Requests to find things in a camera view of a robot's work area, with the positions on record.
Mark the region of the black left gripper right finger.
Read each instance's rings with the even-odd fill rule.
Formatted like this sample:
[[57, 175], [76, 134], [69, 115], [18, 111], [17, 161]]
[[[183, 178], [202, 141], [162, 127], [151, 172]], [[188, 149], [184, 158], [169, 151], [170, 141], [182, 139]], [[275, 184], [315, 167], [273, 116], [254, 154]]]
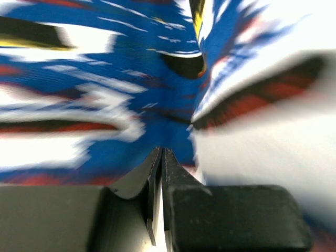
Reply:
[[170, 149], [161, 158], [163, 222], [167, 249], [207, 249], [205, 186]]

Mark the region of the blue white red patterned trousers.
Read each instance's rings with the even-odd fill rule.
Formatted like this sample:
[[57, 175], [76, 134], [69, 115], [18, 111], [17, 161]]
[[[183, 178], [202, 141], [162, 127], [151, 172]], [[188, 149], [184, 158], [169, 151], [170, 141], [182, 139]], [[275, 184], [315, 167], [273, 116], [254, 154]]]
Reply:
[[1, 182], [107, 185], [155, 147], [327, 98], [335, 1], [1, 1]]

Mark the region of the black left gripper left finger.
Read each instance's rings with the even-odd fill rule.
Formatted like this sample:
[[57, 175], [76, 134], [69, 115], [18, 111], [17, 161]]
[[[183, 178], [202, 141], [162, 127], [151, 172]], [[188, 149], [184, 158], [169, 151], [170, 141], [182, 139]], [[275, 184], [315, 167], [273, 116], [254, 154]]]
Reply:
[[112, 233], [114, 246], [156, 246], [161, 196], [161, 149], [109, 186], [118, 198], [113, 209], [118, 226]]

